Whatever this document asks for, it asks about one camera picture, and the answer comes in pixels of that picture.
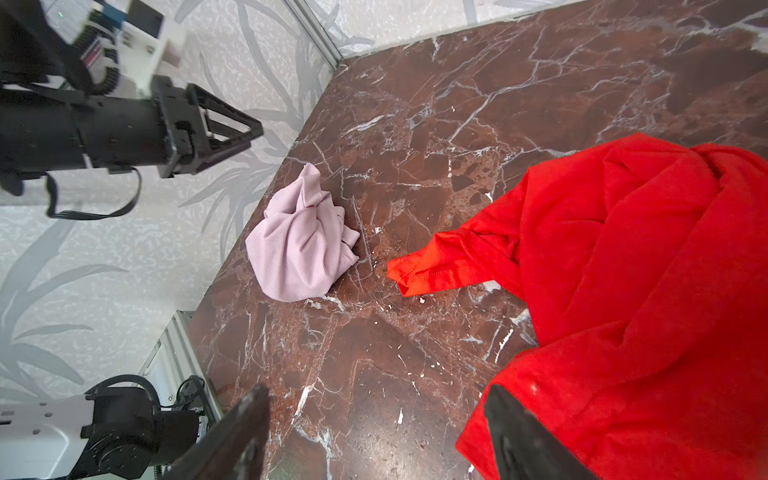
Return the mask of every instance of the ribbed fabric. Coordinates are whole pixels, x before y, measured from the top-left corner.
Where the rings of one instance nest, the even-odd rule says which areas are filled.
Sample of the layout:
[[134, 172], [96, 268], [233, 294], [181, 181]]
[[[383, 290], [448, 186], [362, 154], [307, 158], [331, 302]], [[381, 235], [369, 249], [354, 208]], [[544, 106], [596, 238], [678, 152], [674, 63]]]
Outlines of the ribbed fabric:
[[281, 302], [322, 296], [359, 260], [352, 247], [360, 233], [344, 225], [344, 208], [320, 190], [320, 172], [304, 165], [278, 190], [264, 220], [245, 240], [261, 290]]

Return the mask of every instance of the black cable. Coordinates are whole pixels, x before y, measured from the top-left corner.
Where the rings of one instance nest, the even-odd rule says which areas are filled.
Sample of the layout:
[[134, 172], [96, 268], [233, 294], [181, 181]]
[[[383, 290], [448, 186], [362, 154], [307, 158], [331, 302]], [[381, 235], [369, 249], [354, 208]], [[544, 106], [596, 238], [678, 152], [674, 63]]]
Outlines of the black cable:
[[155, 409], [159, 409], [161, 407], [160, 396], [157, 394], [157, 390], [154, 388], [154, 385], [152, 385], [152, 383], [149, 380], [145, 379], [143, 376], [132, 375], [130, 373], [127, 373], [125, 375], [113, 376], [110, 379], [106, 379], [103, 382], [99, 382], [96, 385], [92, 386], [90, 389], [88, 389], [85, 392], [85, 395], [90, 395], [91, 393], [95, 392], [100, 388], [112, 386], [115, 383], [123, 383], [123, 382], [136, 383], [137, 385], [141, 386], [144, 390], [147, 390], [147, 394], [149, 395], [149, 400], [152, 401], [152, 405], [155, 407]]
[[[184, 386], [189, 382], [194, 382], [195, 385], [197, 386], [197, 390], [186, 401], [178, 402], [179, 396], [181, 395], [182, 388], [184, 388]], [[205, 390], [205, 380], [203, 380], [199, 376], [192, 375], [190, 378], [184, 380], [181, 383], [181, 385], [179, 385], [179, 388], [176, 390], [176, 396], [174, 398], [177, 400], [177, 402], [174, 403], [173, 405], [161, 405], [160, 407], [163, 409], [173, 409], [176, 407], [187, 406], [190, 403], [192, 403], [197, 397], [199, 397], [204, 390]]]
[[[110, 57], [110, 52], [114, 57], [118, 56], [117, 50], [107, 50], [104, 55]], [[111, 93], [115, 88], [117, 88], [118, 83], [120, 83], [120, 70], [115, 67], [106, 67], [104, 69], [104, 80], [94, 85], [94, 95], [106, 95]]]
[[127, 204], [111, 214], [90, 214], [88, 212], [79, 212], [76, 210], [62, 210], [61, 212], [57, 212], [56, 203], [58, 202], [58, 185], [56, 184], [56, 180], [54, 180], [48, 172], [45, 172], [45, 189], [48, 191], [48, 196], [50, 197], [45, 215], [48, 216], [48, 218], [61, 218], [64, 220], [103, 220], [104, 218], [122, 217], [136, 207], [136, 204], [139, 201], [139, 194], [141, 193], [141, 173], [139, 173], [139, 170], [135, 167], [131, 167], [131, 170], [136, 172], [139, 179], [136, 194]]
[[[98, 23], [100, 19], [101, 19], [101, 13], [97, 10], [91, 10], [88, 13], [88, 18], [86, 18], [86, 21]], [[78, 34], [78, 36], [75, 37], [71, 43], [74, 49], [77, 50], [78, 55], [82, 55], [85, 53], [86, 50], [88, 50], [88, 47], [91, 46], [94, 39], [96, 39], [97, 33], [98, 33], [98, 30], [91, 26], [85, 26], [83, 27], [82, 30], [80, 30], [80, 33]]]

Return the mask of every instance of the red cloth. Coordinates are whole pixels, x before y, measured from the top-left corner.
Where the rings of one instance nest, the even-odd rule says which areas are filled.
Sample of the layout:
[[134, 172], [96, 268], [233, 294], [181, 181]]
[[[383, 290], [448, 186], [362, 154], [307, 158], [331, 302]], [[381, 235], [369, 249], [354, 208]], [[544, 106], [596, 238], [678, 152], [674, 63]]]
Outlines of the red cloth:
[[[388, 269], [406, 296], [496, 280], [526, 301], [541, 346], [492, 383], [601, 478], [765, 465], [768, 167], [755, 154], [635, 134], [544, 162]], [[484, 398], [456, 448], [497, 479]]]

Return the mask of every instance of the brown marble surface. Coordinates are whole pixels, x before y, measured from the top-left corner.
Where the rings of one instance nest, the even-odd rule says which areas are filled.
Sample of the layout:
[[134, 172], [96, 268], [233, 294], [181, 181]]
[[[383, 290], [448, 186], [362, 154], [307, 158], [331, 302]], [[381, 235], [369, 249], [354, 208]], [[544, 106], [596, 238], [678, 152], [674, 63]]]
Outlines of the brown marble surface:
[[269, 192], [317, 165], [360, 261], [325, 298], [266, 298], [243, 238], [268, 193], [190, 327], [225, 406], [269, 386], [269, 478], [476, 478], [454, 441], [535, 342], [525, 305], [492, 284], [403, 298], [387, 260], [635, 131], [768, 157], [766, 27], [765, 0], [587, 0], [344, 61]]

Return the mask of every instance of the leaf pattern wallpaper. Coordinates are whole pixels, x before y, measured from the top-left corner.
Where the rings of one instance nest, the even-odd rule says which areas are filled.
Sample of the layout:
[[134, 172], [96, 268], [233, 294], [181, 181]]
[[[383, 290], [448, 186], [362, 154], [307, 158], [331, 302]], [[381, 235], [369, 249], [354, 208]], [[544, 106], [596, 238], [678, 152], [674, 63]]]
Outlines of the leaf pattern wallpaper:
[[306, 0], [348, 56], [579, 0]]
[[[193, 177], [143, 169], [141, 201], [120, 219], [49, 220], [36, 181], [23, 197], [0, 194], [0, 402], [74, 395], [137, 372], [174, 311], [197, 308], [331, 78], [281, 0], [150, 4], [188, 30], [180, 67], [161, 73], [259, 118], [265, 134]], [[103, 172], [55, 176], [62, 208], [110, 210], [134, 188]]]

